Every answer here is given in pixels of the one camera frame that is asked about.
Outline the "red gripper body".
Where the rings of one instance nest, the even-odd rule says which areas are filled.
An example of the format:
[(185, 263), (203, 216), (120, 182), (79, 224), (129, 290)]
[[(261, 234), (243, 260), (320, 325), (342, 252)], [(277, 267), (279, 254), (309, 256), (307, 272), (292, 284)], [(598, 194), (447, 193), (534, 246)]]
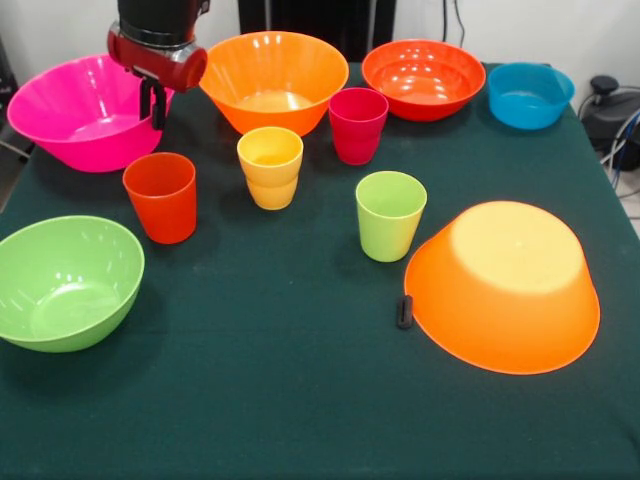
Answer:
[(109, 29), (107, 48), (126, 70), (181, 93), (199, 85), (207, 65), (207, 52), (194, 41), (177, 48), (145, 45), (126, 36), (119, 22)]

